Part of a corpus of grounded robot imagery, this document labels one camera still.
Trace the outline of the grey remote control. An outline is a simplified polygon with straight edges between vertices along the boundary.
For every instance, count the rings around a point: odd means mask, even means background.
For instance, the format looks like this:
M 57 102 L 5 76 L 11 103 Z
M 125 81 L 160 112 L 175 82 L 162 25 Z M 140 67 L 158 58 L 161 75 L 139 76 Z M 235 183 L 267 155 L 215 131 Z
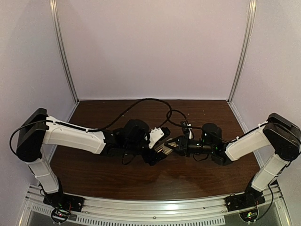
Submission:
M 160 145 L 157 148 L 155 148 L 155 157 L 156 158 L 166 158 L 169 154 L 173 152 L 173 149 L 170 147 L 167 147 L 165 145 Z

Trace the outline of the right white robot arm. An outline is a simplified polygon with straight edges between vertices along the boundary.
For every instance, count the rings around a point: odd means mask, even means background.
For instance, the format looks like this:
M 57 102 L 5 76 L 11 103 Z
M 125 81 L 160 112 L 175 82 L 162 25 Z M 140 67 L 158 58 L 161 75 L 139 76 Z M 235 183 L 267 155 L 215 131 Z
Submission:
M 214 123 L 204 124 L 201 130 L 200 140 L 190 139 L 185 134 L 166 141 L 164 145 L 181 156 L 209 155 L 213 162 L 222 166 L 230 165 L 263 147 L 274 148 L 274 153 L 246 187 L 246 198 L 260 197 L 283 169 L 301 154 L 300 128 L 277 113 L 270 114 L 264 123 L 229 142 L 222 139 L 222 129 Z

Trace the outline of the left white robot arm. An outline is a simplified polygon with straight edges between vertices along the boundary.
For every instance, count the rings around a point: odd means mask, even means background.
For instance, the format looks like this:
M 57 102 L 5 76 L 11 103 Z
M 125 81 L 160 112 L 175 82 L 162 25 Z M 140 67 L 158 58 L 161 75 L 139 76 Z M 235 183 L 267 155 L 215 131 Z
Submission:
M 42 151 L 43 145 L 66 146 L 102 156 L 140 155 L 149 165 L 166 158 L 155 145 L 170 135 L 167 127 L 153 128 L 139 119 L 129 120 L 124 127 L 109 131 L 92 129 L 60 121 L 37 109 L 16 130 L 15 155 L 25 162 L 40 182 L 45 194 L 60 195 L 62 186 Z

